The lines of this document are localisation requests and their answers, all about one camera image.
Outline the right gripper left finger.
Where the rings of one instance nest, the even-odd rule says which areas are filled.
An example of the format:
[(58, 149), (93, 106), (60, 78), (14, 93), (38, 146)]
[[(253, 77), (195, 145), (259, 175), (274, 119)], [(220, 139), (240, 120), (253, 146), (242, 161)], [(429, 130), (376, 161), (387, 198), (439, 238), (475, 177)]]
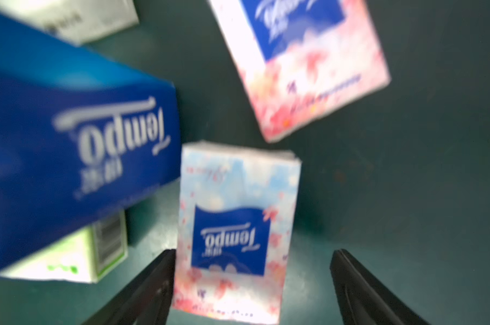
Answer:
[(165, 324), (173, 298), (176, 250), (167, 249), (85, 324)]

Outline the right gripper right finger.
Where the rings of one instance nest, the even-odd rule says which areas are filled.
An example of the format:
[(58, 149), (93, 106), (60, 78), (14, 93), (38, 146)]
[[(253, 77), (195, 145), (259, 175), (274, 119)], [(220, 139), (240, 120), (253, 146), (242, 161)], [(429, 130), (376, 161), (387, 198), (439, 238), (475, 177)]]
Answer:
[(345, 249), (330, 263), (344, 324), (427, 324)]

